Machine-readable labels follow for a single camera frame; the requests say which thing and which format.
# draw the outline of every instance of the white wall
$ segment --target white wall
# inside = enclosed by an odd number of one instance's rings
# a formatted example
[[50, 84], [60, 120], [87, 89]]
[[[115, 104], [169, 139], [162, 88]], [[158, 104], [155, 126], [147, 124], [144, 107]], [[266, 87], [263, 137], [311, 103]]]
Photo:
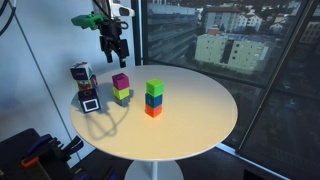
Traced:
[[[70, 142], [68, 134], [71, 138], [77, 135], [69, 119], [69, 105], [78, 90], [70, 66], [78, 61], [90, 62], [96, 75], [119, 68], [117, 56], [108, 64], [100, 51], [98, 30], [82, 30], [71, 23], [71, 18], [91, 11], [90, 0], [18, 1], [16, 17], [26, 40], [15, 19], [0, 36], [0, 73], [4, 82], [0, 85], [0, 141], [27, 128], [35, 128], [40, 135], [49, 133], [64, 144]], [[0, 17], [0, 29], [9, 14], [7, 7]], [[128, 40], [127, 66], [133, 66], [131, 18], [121, 19], [129, 24], [121, 38]], [[80, 158], [93, 149], [85, 143]], [[73, 156], [69, 165], [78, 161]]]

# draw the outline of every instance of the red block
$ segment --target red block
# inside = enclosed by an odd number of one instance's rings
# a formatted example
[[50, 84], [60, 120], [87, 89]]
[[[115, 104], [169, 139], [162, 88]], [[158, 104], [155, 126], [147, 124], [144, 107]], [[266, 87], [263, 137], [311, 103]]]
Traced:
[[156, 117], [156, 116], [158, 116], [160, 113], [161, 113], [161, 111], [162, 111], [162, 104], [160, 104], [158, 107], [156, 107], [156, 108], [152, 108], [152, 107], [150, 107], [150, 106], [148, 106], [148, 105], [146, 105], [146, 108], [145, 108], [145, 112], [149, 115], [149, 116], [151, 116], [151, 117]]

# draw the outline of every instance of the magenta block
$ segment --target magenta block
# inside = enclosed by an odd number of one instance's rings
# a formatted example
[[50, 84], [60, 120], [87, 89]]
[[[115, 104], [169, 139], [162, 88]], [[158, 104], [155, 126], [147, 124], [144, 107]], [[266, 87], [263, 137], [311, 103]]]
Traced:
[[129, 78], [127, 75], [120, 73], [112, 76], [112, 82], [115, 88], [122, 90], [129, 87]]

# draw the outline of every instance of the table top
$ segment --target table top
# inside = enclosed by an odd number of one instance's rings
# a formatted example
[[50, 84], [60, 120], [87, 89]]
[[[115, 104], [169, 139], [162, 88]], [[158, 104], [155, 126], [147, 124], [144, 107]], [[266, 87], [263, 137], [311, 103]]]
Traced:
[[[129, 77], [127, 107], [114, 101], [112, 76]], [[145, 113], [146, 81], [164, 82], [162, 112]], [[82, 113], [77, 95], [70, 106], [76, 132], [108, 154], [143, 161], [192, 157], [223, 141], [234, 128], [237, 105], [221, 84], [195, 71], [162, 65], [117, 69], [97, 77], [101, 110]]]

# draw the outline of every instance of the toy block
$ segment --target toy block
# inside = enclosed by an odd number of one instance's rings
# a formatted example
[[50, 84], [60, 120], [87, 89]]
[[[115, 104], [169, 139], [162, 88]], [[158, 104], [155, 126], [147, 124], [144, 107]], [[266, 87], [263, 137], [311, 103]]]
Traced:
[[120, 106], [123, 106], [123, 107], [126, 107], [128, 106], [129, 102], [130, 102], [130, 97], [127, 96], [123, 99], [118, 99], [116, 96], [114, 96], [114, 99], [115, 99], [115, 102], [120, 105]]
[[153, 118], [158, 116], [161, 113], [161, 111], [162, 111], [162, 105], [159, 105], [156, 108], [152, 108], [148, 105], [145, 106], [145, 112]]
[[87, 62], [76, 63], [70, 68], [73, 79], [89, 80], [92, 76], [91, 64]]
[[163, 94], [164, 83], [159, 79], [151, 79], [146, 83], [147, 93], [153, 97]]
[[78, 100], [84, 113], [95, 111], [101, 108], [98, 94], [95, 89], [79, 91]]
[[113, 86], [112, 91], [113, 95], [115, 95], [120, 100], [130, 95], [129, 88], [125, 88], [119, 91], [117, 88]]
[[77, 81], [79, 91], [83, 91], [86, 89], [96, 88], [98, 85], [96, 76], [93, 74], [90, 80], [78, 80]]
[[91, 78], [91, 84], [93, 88], [96, 88], [98, 86], [98, 81], [96, 75], [92, 74]]
[[152, 108], [158, 107], [162, 104], [162, 94], [157, 97], [153, 97], [149, 93], [146, 93], [146, 104]]
[[113, 86], [118, 90], [122, 90], [129, 87], [129, 78], [127, 75], [120, 73], [112, 76]]

